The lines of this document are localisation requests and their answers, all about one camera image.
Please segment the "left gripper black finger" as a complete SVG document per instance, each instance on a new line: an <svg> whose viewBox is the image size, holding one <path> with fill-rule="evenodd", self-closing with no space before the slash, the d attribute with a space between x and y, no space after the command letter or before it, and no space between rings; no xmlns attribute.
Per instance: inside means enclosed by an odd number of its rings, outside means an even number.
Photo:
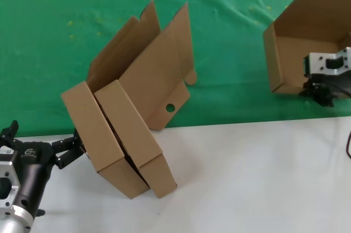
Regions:
<svg viewBox="0 0 351 233"><path fill-rule="evenodd" d="M59 169L65 168L84 154L84 144L77 129L75 129L72 137L53 142L52 148L55 155L63 152L61 156L55 157L55 165Z"/></svg>
<svg viewBox="0 0 351 233"><path fill-rule="evenodd" d="M1 147L6 146L10 149L15 148L16 139L15 136L19 129L17 120L13 120L9 127L2 129L1 131Z"/></svg>

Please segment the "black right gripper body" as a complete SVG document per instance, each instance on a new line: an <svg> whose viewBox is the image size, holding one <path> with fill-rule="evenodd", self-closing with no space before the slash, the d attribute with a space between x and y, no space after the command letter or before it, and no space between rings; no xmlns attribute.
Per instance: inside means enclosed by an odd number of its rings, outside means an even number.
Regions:
<svg viewBox="0 0 351 233"><path fill-rule="evenodd" d="M350 71L339 75L311 74L309 80L313 86L327 89L335 96L347 96L350 98Z"/></svg>

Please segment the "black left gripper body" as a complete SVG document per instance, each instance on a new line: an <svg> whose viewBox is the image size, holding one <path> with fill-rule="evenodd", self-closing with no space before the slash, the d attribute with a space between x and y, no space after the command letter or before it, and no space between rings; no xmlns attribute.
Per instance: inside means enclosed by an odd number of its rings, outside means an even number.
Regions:
<svg viewBox="0 0 351 233"><path fill-rule="evenodd" d="M12 148L18 153L19 192L14 204L30 214L45 214L40 203L55 164L50 143L14 140Z"/></svg>

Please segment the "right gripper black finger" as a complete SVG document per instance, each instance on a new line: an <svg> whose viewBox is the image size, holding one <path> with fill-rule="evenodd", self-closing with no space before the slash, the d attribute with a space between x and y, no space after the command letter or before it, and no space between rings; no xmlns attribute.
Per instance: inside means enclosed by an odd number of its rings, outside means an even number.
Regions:
<svg viewBox="0 0 351 233"><path fill-rule="evenodd" d="M298 94L301 97L312 99L322 107L334 107L334 95L331 91L331 86L324 82L315 79L308 79L303 90Z"/></svg>

